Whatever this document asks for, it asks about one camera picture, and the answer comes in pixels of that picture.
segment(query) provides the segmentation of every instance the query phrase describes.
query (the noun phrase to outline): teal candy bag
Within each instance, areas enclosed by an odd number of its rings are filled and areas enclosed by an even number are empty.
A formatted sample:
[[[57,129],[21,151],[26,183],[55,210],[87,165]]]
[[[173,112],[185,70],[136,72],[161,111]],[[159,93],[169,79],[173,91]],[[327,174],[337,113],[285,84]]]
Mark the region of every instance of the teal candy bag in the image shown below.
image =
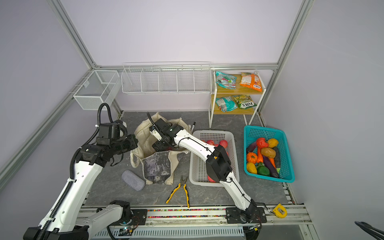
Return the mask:
[[[229,74],[216,72],[216,83],[222,88],[236,89],[236,77]]]
[[[216,104],[222,112],[230,112],[237,108],[237,104],[231,97],[216,98]]]

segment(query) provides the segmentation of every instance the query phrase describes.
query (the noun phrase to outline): white wire basket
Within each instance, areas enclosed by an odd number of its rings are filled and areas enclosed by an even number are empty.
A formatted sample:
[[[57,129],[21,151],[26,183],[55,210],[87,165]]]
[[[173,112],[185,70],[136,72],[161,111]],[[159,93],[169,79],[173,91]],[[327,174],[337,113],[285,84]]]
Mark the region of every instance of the white wire basket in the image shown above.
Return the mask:
[[[209,64],[131,65],[124,63],[122,91],[143,93],[210,93],[212,71]]]
[[[102,103],[111,105],[120,87],[121,78],[117,71],[93,70],[73,97],[84,110],[97,110]]]
[[[193,136],[200,140],[207,141],[213,140],[215,144],[218,144],[221,140],[228,142],[228,147],[225,149],[228,153],[229,160],[231,161],[231,167],[235,178],[240,182],[239,167],[237,164],[235,138],[231,132],[227,131],[214,131],[214,130],[199,130],[193,133]],[[208,187],[224,187],[221,183],[214,183],[208,181],[207,170],[205,162],[197,155],[191,153],[191,161],[189,164],[189,180],[191,183],[200,186]]]

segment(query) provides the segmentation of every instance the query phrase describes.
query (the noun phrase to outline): yellow tape measure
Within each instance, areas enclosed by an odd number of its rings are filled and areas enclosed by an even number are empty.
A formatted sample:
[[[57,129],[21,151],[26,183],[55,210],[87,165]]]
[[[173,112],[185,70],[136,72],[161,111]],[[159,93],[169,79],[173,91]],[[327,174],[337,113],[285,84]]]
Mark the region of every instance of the yellow tape measure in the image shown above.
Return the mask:
[[[275,213],[275,215],[279,218],[285,218],[287,216],[287,210],[285,209],[285,207],[283,207],[283,205],[281,204],[278,204],[275,209],[273,210],[273,212]]]

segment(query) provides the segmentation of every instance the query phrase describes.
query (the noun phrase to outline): wooden shelf board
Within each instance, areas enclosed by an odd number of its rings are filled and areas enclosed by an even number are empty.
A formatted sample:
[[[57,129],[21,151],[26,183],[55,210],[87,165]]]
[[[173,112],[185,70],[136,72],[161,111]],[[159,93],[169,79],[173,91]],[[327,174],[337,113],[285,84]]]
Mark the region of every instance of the wooden shelf board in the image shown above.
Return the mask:
[[[217,85],[217,94],[218,95],[254,95],[254,94],[263,94],[263,92],[259,92],[256,90],[253,90],[251,88],[246,88],[240,85],[241,81],[241,74],[232,74],[236,77],[236,89],[228,89],[228,88],[222,88],[219,85]]]
[[[222,112],[218,105],[213,102],[214,100],[214,95],[211,95],[211,102],[215,105],[214,109],[214,114],[219,115],[219,114],[231,114],[231,115],[253,115],[253,108],[248,108],[248,109],[240,109],[236,108],[233,111],[230,112]]]

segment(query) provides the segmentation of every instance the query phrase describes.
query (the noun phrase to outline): snack bag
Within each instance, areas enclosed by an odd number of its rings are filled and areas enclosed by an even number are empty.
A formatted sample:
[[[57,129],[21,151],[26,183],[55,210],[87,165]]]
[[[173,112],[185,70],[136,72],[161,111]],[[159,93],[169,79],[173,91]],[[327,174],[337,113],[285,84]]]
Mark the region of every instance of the snack bag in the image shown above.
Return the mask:
[[[236,77],[229,74],[216,72],[216,83],[222,88],[236,89]]]
[[[236,95],[233,96],[233,98],[235,99],[237,106],[241,109],[248,109],[256,106],[256,104],[252,101],[251,96],[249,95]]]
[[[231,97],[216,98],[216,104],[222,112],[230,112],[237,108]]]
[[[259,76],[252,73],[241,73],[240,85],[246,88],[251,88],[256,91],[262,92],[262,83],[260,82]]]

